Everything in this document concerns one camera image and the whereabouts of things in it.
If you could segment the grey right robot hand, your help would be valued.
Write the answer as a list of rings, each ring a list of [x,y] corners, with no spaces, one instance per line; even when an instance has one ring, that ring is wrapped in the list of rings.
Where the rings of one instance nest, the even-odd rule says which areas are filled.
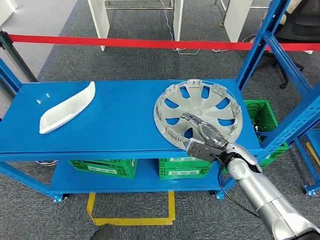
[[[223,148],[229,142],[214,125],[191,113],[183,113],[181,119],[190,122],[208,146]]]

